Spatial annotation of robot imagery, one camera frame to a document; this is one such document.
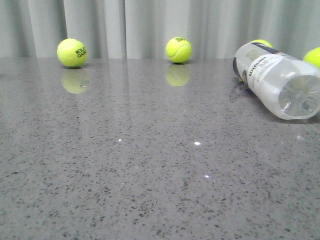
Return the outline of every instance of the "white backdrop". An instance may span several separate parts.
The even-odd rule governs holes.
[[[0,0],[0,57],[56,57],[65,38],[90,58],[165,59],[173,37],[193,59],[232,58],[266,39],[302,58],[320,47],[320,0]]]

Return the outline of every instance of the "plastic bottle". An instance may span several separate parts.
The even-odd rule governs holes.
[[[250,42],[235,53],[233,70],[281,119],[309,119],[320,110],[320,69],[311,63]]]

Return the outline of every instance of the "bottle label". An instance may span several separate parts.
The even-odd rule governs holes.
[[[284,57],[278,54],[266,54],[255,59],[248,68],[246,81],[249,88],[256,94],[259,82],[265,78],[270,70]]]

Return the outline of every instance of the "yellow tennis ball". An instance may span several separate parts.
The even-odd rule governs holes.
[[[256,40],[251,41],[250,43],[262,43],[270,48],[274,47],[270,42],[268,42],[267,40],[263,40],[263,39],[256,39]]]
[[[85,45],[73,38],[67,38],[60,42],[56,55],[59,61],[69,68],[82,66],[88,57]]]
[[[91,77],[83,68],[65,69],[61,76],[61,83],[71,94],[81,94],[89,87]]]
[[[311,63],[320,68],[320,47],[312,49],[303,58],[303,61]]]
[[[190,42],[183,37],[174,37],[166,45],[166,55],[173,63],[183,63],[187,61],[192,54]]]
[[[181,87],[189,82],[190,71],[187,65],[172,64],[165,73],[165,79],[173,87]]]

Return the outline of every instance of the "gray speckled surface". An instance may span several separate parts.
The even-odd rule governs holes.
[[[273,116],[230,60],[0,58],[0,83],[0,239],[320,239],[320,115]]]

